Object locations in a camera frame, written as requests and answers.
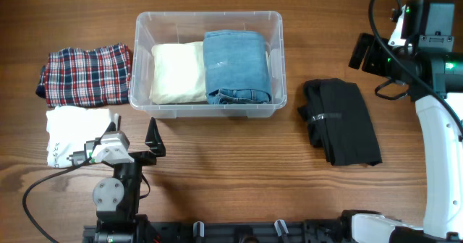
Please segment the red navy plaid cloth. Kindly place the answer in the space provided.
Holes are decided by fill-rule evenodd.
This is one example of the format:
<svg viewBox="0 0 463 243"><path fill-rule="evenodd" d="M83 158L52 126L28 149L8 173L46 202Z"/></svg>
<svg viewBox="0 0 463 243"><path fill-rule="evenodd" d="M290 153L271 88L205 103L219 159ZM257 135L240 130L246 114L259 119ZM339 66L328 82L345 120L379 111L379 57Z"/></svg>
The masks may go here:
<svg viewBox="0 0 463 243"><path fill-rule="evenodd" d="M35 94L50 108L126 104L131 76L131 52L125 44L93 50L63 48L48 55Z"/></svg>

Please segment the cream cloth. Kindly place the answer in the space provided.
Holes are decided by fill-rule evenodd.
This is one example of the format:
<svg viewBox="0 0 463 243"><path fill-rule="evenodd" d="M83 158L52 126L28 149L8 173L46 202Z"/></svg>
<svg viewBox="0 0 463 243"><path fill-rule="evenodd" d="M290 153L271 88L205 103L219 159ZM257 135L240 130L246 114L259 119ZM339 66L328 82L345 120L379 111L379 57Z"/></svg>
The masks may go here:
<svg viewBox="0 0 463 243"><path fill-rule="evenodd" d="M154 45L150 99L155 104L202 103L205 95L203 42Z"/></svg>

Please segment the blue denim jeans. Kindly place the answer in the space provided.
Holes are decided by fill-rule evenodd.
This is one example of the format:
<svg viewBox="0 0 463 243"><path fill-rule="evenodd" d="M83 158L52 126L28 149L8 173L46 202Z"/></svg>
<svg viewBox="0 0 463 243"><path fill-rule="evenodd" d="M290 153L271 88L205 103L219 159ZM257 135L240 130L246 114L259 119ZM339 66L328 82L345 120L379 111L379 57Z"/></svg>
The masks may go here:
<svg viewBox="0 0 463 243"><path fill-rule="evenodd" d="M244 30L207 32L203 41L209 104L267 104L272 100L266 42Z"/></svg>

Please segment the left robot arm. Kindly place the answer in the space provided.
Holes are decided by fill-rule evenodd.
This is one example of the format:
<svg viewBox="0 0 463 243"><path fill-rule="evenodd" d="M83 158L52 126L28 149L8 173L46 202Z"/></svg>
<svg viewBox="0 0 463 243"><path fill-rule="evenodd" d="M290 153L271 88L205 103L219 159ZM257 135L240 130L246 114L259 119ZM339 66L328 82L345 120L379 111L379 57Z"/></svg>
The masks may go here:
<svg viewBox="0 0 463 243"><path fill-rule="evenodd" d="M138 213L143 196L140 187L147 179L144 166L156 165L166 149L152 118L145 136L147 150L129 152L129 140L122 131L112 129L99 137L89 155L95 163L112 167L113 176L101 180L93 190L97 224L85 227L84 242L160 242L161 235L150 224L148 217Z"/></svg>

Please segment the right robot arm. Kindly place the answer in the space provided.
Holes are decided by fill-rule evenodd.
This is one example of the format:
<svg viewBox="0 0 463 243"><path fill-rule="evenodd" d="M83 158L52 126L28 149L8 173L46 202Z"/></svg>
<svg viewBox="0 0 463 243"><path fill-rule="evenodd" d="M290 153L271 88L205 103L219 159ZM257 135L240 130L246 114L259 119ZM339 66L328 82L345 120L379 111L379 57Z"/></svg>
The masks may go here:
<svg viewBox="0 0 463 243"><path fill-rule="evenodd" d="M380 213L354 211L353 242L462 241L462 55L452 51L454 3L408 1L390 39L359 36L349 67L385 77L377 88L406 84L425 145L427 198L422 227Z"/></svg>

